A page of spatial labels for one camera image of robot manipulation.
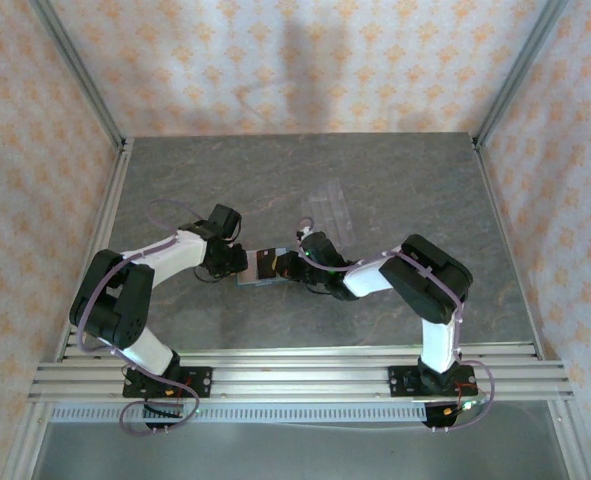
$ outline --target orange floral pattern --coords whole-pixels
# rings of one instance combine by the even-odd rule
[[[475,133],[542,7],[535,0],[54,4],[129,136]]]
[[[114,152],[29,2],[0,0],[0,476]]]
[[[488,153],[532,311],[591,436],[591,0],[566,7]]]

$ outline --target gray surface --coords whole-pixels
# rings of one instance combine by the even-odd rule
[[[476,426],[193,424],[133,438],[112,425],[51,424],[35,479],[564,480],[545,403],[496,404]]]
[[[524,301],[502,243],[471,141],[463,133],[142,138],[135,141],[110,242],[139,248],[166,234],[145,207],[183,200],[203,215],[216,203],[243,216],[247,249],[293,244],[301,202],[338,178],[357,259],[419,233],[464,263],[474,284],[462,342],[531,341]],[[160,207],[176,225],[190,214]],[[199,283],[191,271],[153,293],[149,327],[172,348],[315,347],[421,343],[421,323],[393,291],[357,302],[300,284]]]

